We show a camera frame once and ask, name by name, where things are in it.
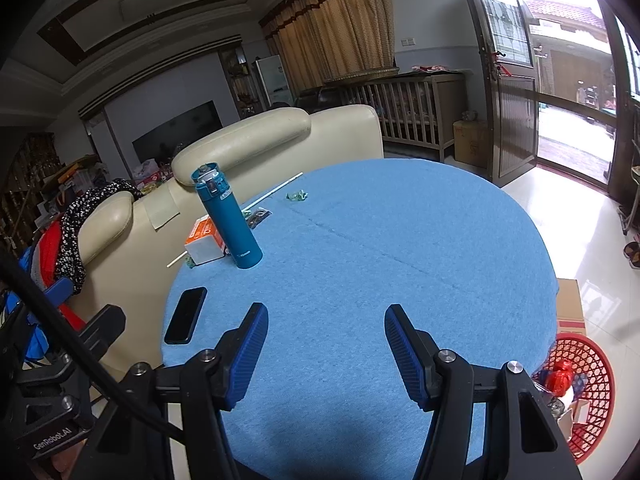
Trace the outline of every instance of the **gold curtain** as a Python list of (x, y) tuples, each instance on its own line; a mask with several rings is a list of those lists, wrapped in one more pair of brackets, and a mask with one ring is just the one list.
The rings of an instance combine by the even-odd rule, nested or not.
[(394, 63), (391, 0), (284, 0), (260, 24), (294, 94)]

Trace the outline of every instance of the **blue tablecloth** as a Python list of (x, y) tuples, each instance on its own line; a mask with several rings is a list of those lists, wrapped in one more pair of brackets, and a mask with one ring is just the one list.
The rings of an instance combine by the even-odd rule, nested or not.
[[(305, 202), (288, 192), (304, 189)], [(166, 365), (213, 348), (254, 301), (269, 309), (264, 349), (244, 400), (223, 413), (237, 460), (273, 480), (410, 479), (431, 414), (409, 400), (385, 339), (400, 303), (416, 328), (472, 364), (539, 367), (556, 334), (556, 280), (529, 216), (462, 170), (413, 159), (351, 162), (306, 174), (260, 204), (264, 258), (179, 271), (208, 295), (190, 344)], [(474, 410), (469, 460), (482, 450)]]

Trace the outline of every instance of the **cream leather sofa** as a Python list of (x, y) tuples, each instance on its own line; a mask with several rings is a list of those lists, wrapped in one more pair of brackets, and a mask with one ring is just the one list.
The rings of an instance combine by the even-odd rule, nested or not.
[[(270, 190), (300, 171), (350, 160), (381, 158), (375, 111), (352, 105), (308, 115), (280, 108), (228, 126), (192, 144), (174, 159), (174, 178), (144, 198), (120, 192), (103, 202), (79, 233), (87, 277), (69, 305), (83, 319), (105, 304), (127, 316), (124, 333), (102, 362), (119, 378), (138, 361), (161, 364), (164, 302), (180, 264), (185, 238), (205, 211), (191, 182), (201, 164), (217, 162), (239, 203)], [(179, 212), (162, 227), (152, 220)]]

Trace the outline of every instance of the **black smartphone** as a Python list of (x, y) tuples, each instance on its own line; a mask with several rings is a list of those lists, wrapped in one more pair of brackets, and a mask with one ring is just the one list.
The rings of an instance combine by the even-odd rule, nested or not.
[(203, 286), (190, 288), (182, 293), (164, 334), (165, 343), (184, 345), (191, 341), (206, 295), (207, 289)]

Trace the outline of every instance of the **black and white floral fabric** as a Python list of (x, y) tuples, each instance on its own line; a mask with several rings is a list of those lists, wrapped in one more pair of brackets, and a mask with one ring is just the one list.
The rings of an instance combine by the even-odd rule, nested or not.
[(78, 233), (84, 221), (95, 211), (102, 202), (119, 191), (129, 191), (135, 200), (142, 197), (142, 193), (132, 183), (123, 178), (115, 178), (105, 187), (91, 188), (84, 195), (78, 197), (67, 208), (60, 221), (62, 239), (56, 260), (56, 279), (68, 277), (74, 283), (74, 294), (79, 294), (84, 284), (84, 265), (80, 260), (78, 249)]

